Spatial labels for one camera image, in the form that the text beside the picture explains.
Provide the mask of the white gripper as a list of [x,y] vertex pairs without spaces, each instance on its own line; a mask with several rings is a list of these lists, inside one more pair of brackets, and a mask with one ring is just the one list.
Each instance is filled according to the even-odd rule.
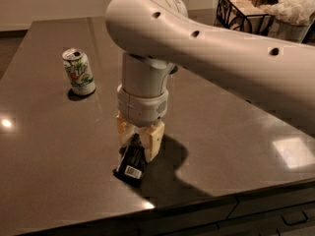
[[166,114],[167,102],[168,90],[158,97],[143,98],[134,96],[119,86],[117,108],[120,113],[116,116],[116,122],[120,145],[125,148],[135,134],[135,126],[142,127],[139,130],[141,145],[146,162],[151,162],[158,155],[164,135],[165,125],[158,119]]

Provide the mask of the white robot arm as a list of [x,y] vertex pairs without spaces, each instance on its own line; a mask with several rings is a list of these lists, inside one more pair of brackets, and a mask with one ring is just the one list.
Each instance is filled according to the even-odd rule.
[[105,24],[124,51],[118,134],[147,128],[147,159],[166,112],[166,78],[179,65],[315,135],[315,47],[192,21],[180,0],[112,0]]

